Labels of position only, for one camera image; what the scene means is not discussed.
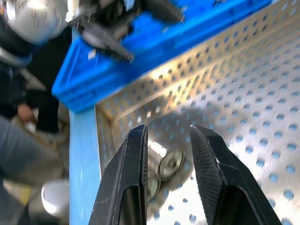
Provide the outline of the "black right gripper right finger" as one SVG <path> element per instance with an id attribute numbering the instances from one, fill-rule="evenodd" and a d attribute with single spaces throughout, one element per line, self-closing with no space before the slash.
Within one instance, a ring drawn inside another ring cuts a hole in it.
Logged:
<path id="1" fill-rule="evenodd" d="M 281 221 L 250 170 L 223 138 L 190 127 L 196 181 L 209 225 L 279 225 Z"/>

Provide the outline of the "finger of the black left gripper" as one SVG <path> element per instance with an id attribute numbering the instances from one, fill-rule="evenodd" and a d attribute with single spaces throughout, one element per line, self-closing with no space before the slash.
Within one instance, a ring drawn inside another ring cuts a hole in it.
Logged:
<path id="1" fill-rule="evenodd" d="M 142 9 L 166 23 L 181 23 L 185 16 L 181 9 L 170 0 L 142 0 Z"/>
<path id="2" fill-rule="evenodd" d="M 134 60 L 133 53 L 117 42 L 105 28 L 99 25 L 83 25 L 82 27 L 82 38 L 96 50 L 110 53 L 114 57 L 118 56 L 129 62 Z"/>

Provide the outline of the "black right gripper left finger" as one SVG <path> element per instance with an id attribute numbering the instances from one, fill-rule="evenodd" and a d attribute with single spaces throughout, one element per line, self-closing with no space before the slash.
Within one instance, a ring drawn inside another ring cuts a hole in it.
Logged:
<path id="1" fill-rule="evenodd" d="M 145 225 L 148 195 L 148 127 L 129 131 L 103 173 L 89 224 Z"/>

